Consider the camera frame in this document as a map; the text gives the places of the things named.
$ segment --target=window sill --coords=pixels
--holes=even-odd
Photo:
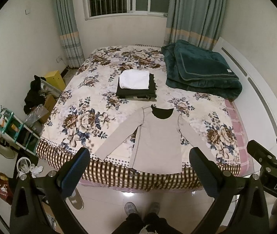
[[[167,18],[164,13],[116,13],[116,14],[107,14],[107,15],[100,15],[94,17],[85,18],[85,20],[97,19],[97,18],[105,18],[105,17],[117,17],[117,16],[152,16],[152,17],[163,17]]]

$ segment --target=bed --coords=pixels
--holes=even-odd
[[[144,69],[154,74],[157,98],[126,100],[115,95],[119,74]],[[96,49],[78,69],[58,99],[37,147],[40,158],[59,169],[81,148],[91,154],[81,184],[121,191],[186,191],[201,188],[189,164],[192,146],[181,137],[182,172],[142,173],[128,168],[135,135],[129,136],[105,161],[95,156],[107,137],[137,108],[175,108],[211,149],[219,168],[242,176],[248,169],[246,138],[235,105],[221,97],[172,89],[165,85],[166,66],[160,47],[129,45]]]

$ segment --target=tile floor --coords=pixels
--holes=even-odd
[[[71,69],[64,76],[66,85],[76,71],[77,69]],[[45,160],[40,160],[38,165],[44,166],[41,175],[46,175],[53,169]],[[213,199],[204,190],[187,193],[152,191],[129,194],[106,187],[85,187],[78,184],[77,188],[84,201],[84,208],[76,210],[68,199],[67,203],[78,221],[91,234],[112,233],[125,220],[124,205],[128,201],[136,205],[142,216],[151,202],[159,202],[161,205],[160,217],[166,218],[172,227],[182,233],[191,233],[213,202]],[[266,197],[270,215],[275,198],[268,194]],[[222,225],[228,224],[236,203],[236,198],[233,198]]]

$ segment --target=wall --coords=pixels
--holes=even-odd
[[[73,5],[85,57],[105,46],[163,45],[167,18],[125,15],[85,20],[83,0],[73,0]]]
[[[227,0],[221,37],[249,60],[277,97],[277,8],[273,3]]]
[[[0,105],[24,119],[33,75],[62,71],[65,64],[56,62],[62,55],[52,0],[9,0],[0,10]],[[14,165],[0,155],[0,172],[12,176]],[[1,199],[0,214],[9,224],[10,206]]]

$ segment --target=floral bedspread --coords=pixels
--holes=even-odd
[[[123,70],[149,70],[154,74],[154,101],[116,97],[118,77]],[[221,97],[172,89],[165,85],[166,66],[160,48],[114,46],[95,50],[79,68],[60,96],[44,126],[41,140],[53,146],[55,154],[75,154],[87,147],[92,159],[99,146],[127,116],[142,106],[174,107],[198,132],[220,164],[240,165],[233,124]],[[129,136],[106,161],[127,167],[135,135]],[[181,137],[183,168],[189,168],[192,146]]]

